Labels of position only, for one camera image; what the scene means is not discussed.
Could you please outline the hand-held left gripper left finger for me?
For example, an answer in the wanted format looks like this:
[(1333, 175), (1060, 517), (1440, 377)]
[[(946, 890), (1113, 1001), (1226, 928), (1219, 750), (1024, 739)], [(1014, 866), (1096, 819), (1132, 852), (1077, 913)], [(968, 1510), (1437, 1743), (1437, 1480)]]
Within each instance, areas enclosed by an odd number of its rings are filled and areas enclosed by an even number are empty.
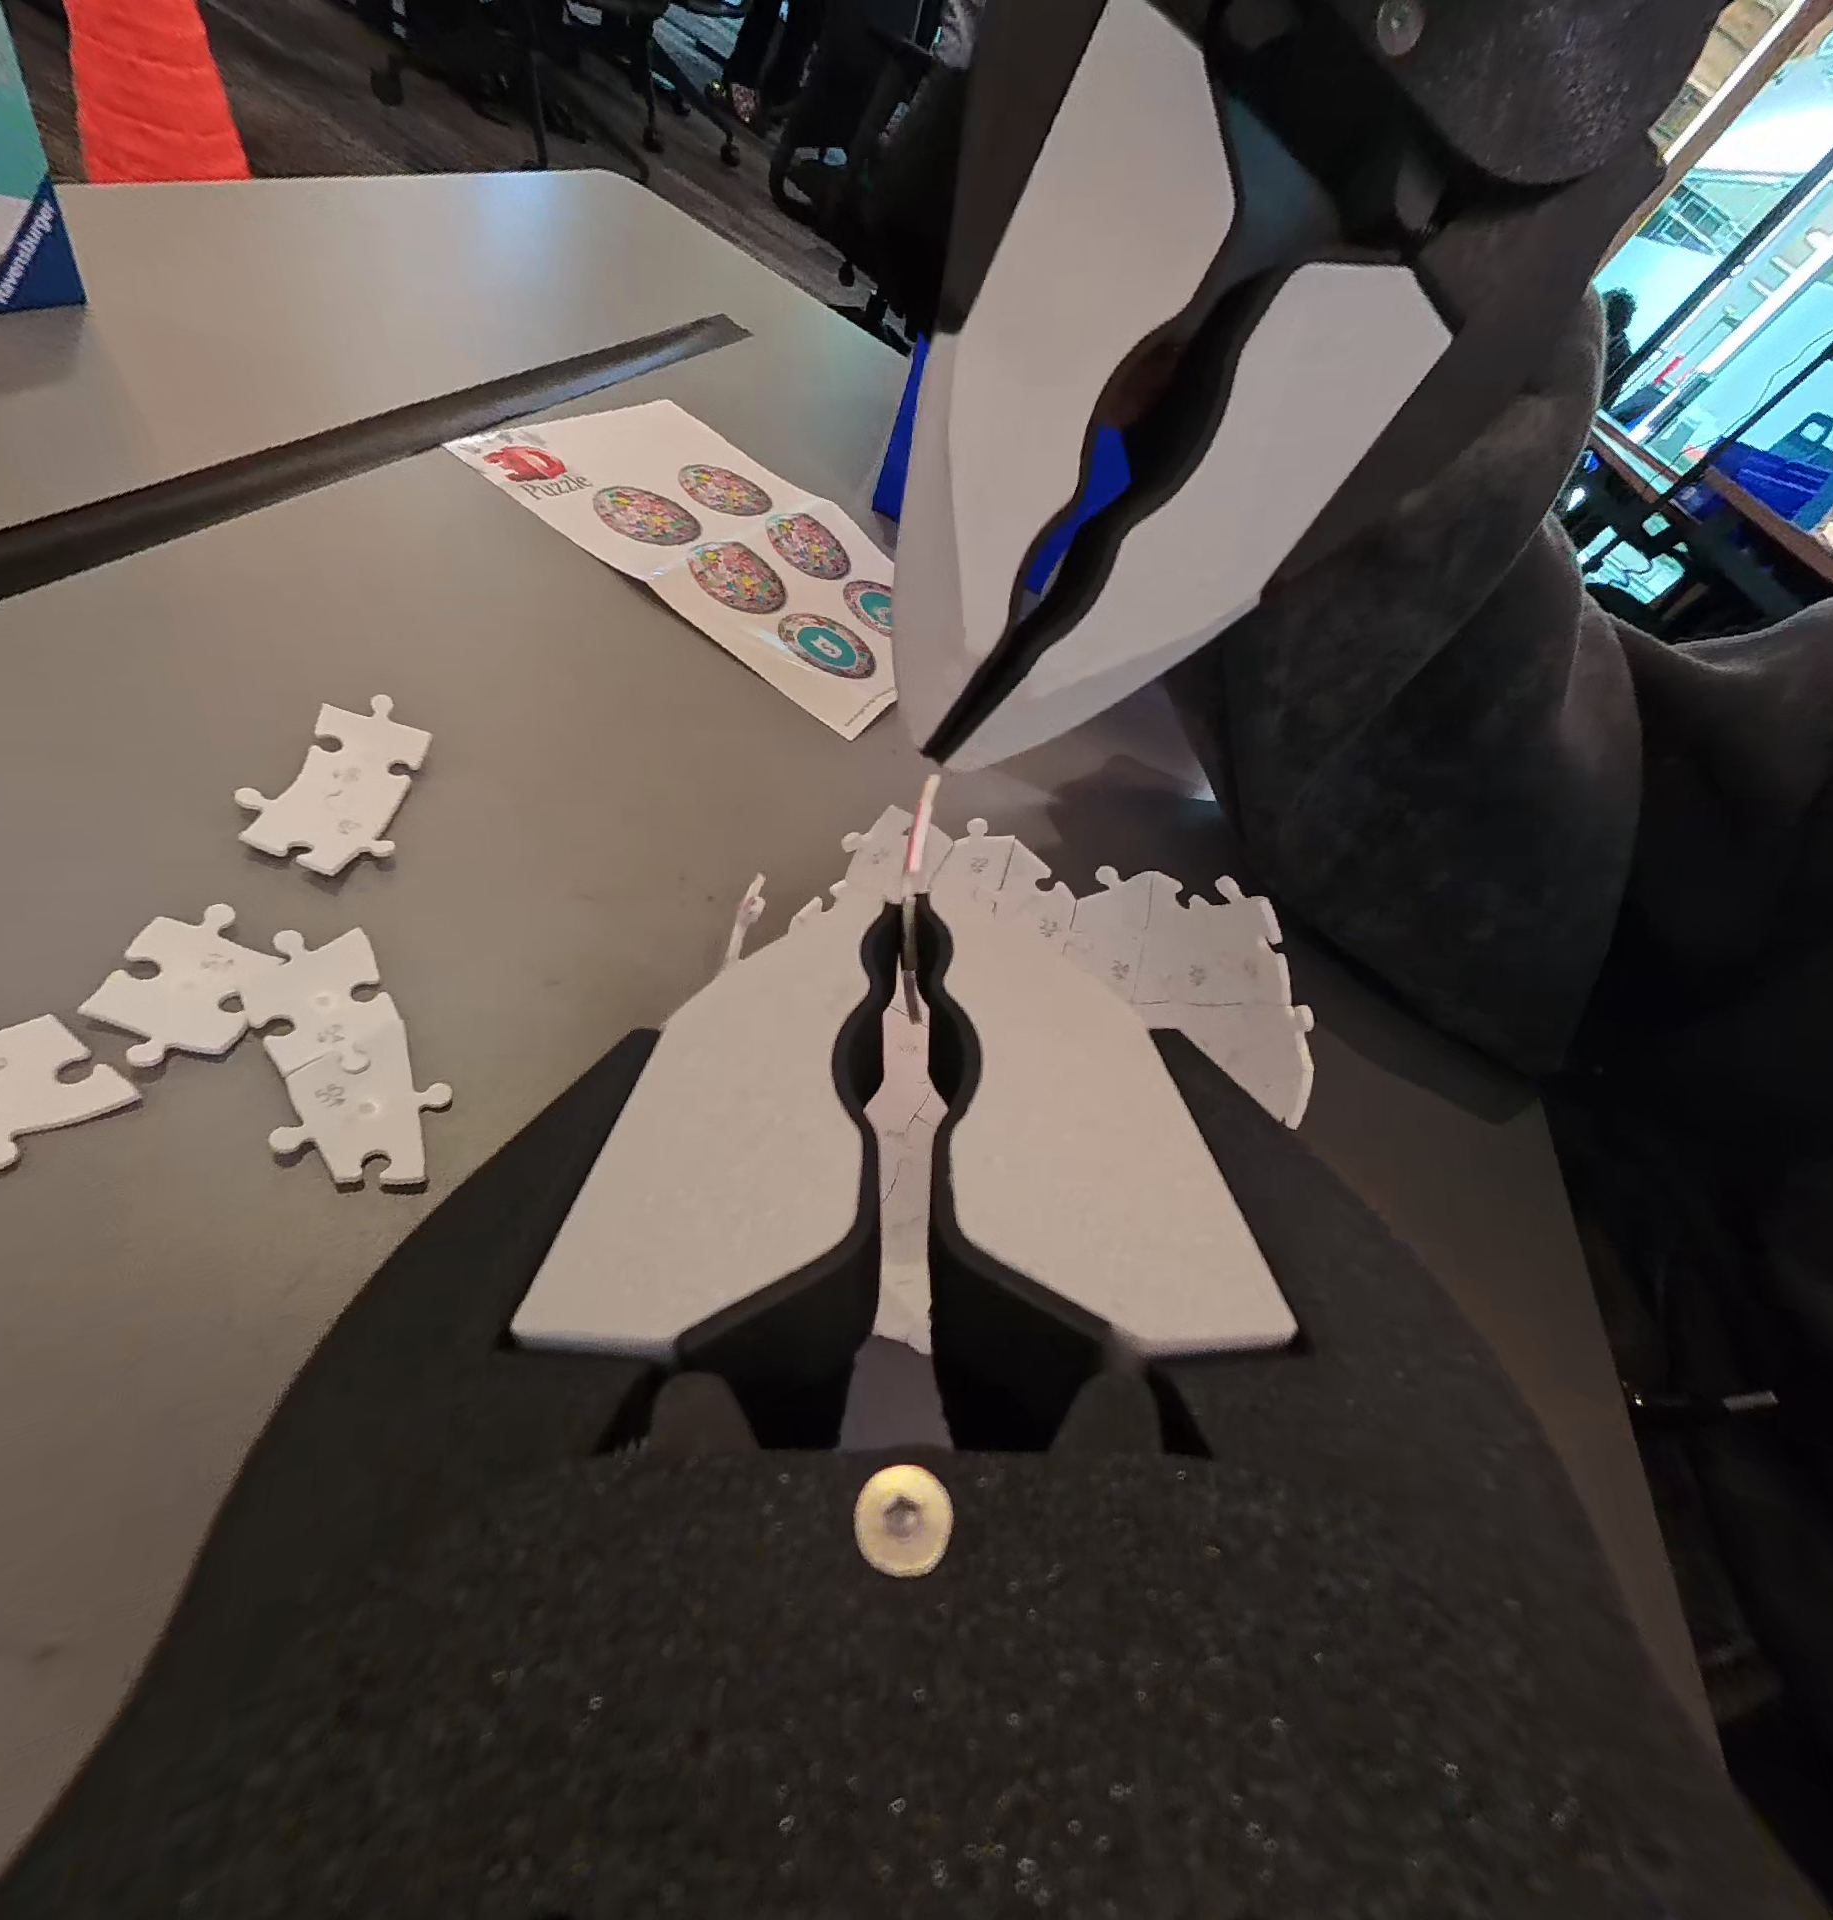
[(837, 902), (680, 1004), (514, 1310), (525, 1352), (831, 1377), (879, 1307), (901, 917)]

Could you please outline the black office chair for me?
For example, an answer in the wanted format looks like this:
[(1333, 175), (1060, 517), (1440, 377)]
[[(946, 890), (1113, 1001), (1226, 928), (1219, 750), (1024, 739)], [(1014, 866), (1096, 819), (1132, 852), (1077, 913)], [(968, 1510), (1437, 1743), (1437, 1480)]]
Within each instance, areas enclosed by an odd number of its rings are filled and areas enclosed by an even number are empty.
[(841, 318), (911, 348), (930, 334), (968, 97), (964, 60), (935, 51), (943, 4), (827, 4), (806, 89), (780, 118), (771, 195), (865, 286)]

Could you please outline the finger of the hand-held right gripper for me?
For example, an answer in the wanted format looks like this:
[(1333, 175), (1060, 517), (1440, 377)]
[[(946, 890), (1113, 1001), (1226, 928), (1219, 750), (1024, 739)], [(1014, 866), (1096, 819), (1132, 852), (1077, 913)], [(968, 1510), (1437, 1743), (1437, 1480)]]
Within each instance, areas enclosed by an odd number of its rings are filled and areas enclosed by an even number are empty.
[(954, 773), (1036, 750), (1234, 629), (1418, 395), (1451, 330), (1405, 264), (1310, 260), (1205, 327), (1145, 471), (1087, 517), (1049, 587), (956, 658), (924, 752)]
[(926, 758), (1077, 718), (1005, 682), (1022, 587), (1070, 515), (1104, 391), (1235, 225), (1200, 30), (1159, 4), (988, 4), (901, 479), (898, 708)]

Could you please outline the puzzle pieces group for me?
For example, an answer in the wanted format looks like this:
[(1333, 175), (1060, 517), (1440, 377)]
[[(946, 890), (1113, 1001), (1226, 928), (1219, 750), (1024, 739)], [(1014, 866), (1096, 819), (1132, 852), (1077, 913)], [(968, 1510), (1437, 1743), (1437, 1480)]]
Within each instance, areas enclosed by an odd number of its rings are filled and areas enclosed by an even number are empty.
[[(238, 844), (305, 874), (392, 858), (392, 819), (424, 769), (430, 735), (395, 716), (392, 696), (364, 708), (318, 708), (305, 758), (281, 793), (237, 789)], [(76, 1008), (124, 1035), (120, 1063), (90, 1063), (86, 1039), (55, 1014), (0, 1030), (0, 1174), (33, 1136), (82, 1128), (137, 1106), (137, 1074), (173, 1055), (226, 1059), (260, 1039), (293, 1118), (271, 1129), (271, 1155), (314, 1150), (340, 1188), (420, 1188), (424, 1114), (450, 1087), (416, 1085), (408, 1026), (379, 987), (373, 937), (355, 928), (322, 946), (280, 930), (271, 946), (230, 936), (237, 906), (200, 917), (150, 917), (120, 966)]]

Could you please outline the printed instruction leaflet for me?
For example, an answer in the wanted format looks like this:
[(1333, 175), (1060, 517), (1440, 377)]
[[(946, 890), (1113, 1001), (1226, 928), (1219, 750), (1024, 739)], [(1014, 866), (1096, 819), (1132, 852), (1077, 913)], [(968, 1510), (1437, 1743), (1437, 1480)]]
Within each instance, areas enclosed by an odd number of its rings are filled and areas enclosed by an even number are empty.
[(894, 561), (680, 403), (506, 424), (446, 453), (841, 739), (894, 708)]

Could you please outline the partly built white puzzle ball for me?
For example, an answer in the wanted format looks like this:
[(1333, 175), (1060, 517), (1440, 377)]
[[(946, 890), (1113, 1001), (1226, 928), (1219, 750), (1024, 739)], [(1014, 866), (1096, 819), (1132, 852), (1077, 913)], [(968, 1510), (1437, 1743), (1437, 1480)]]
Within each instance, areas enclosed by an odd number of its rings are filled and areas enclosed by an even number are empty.
[(946, 1112), (930, 1136), (968, 1221), (1010, 1179), (1155, 1165), (1210, 1174), (1210, 1121), (1235, 1085), (1287, 1129), (1314, 1085), (1310, 1014), (1291, 1001), (1278, 924), (1229, 874), (1217, 900), (1180, 900), (1172, 874), (1099, 871), (1096, 894), (1044, 882), (1049, 866), (975, 819), (924, 840), (892, 805), (831, 900), (755, 958), (718, 968), (658, 1034), (624, 1104), (615, 1150), (692, 1146), (742, 1196), (780, 1196), (793, 1142), (807, 1200), (875, 1196), (873, 1104), (898, 1049), (898, 949), (911, 900), (924, 981), (924, 1059)]

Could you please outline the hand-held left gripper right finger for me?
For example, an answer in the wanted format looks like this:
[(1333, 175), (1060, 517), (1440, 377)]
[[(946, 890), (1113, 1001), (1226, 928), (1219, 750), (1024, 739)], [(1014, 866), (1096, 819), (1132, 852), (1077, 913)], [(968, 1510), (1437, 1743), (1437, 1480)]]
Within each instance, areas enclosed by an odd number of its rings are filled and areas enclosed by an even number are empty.
[(1049, 943), (913, 906), (930, 1341), (988, 1377), (1261, 1354), (1299, 1326), (1143, 1017)]

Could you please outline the orange object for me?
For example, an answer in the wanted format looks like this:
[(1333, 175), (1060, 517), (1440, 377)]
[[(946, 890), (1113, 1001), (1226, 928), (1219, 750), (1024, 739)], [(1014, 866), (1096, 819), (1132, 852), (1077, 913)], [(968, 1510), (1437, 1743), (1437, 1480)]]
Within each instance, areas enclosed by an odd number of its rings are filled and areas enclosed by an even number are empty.
[(196, 4), (65, 4), (90, 186), (251, 180)]

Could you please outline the colourful puzzle ball box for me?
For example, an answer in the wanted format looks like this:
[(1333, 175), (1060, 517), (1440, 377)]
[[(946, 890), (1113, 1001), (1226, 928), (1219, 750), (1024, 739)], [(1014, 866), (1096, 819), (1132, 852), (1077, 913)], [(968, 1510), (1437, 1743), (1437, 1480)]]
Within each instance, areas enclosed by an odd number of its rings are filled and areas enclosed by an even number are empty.
[(86, 305), (86, 286), (0, 9), (0, 315), (65, 305)]

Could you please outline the single white puzzle piece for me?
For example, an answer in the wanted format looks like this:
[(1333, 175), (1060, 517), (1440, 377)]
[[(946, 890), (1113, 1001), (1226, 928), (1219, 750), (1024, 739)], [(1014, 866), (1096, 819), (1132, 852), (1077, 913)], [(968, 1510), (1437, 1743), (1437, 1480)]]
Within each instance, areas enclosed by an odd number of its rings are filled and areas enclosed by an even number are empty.
[(918, 989), (918, 894), (926, 890), (926, 840), (935, 826), (943, 769), (930, 769), (918, 784), (913, 817), (901, 836), (901, 866), (894, 888), (898, 913), (898, 987), (901, 987), (901, 1017), (924, 1026), (924, 989)]

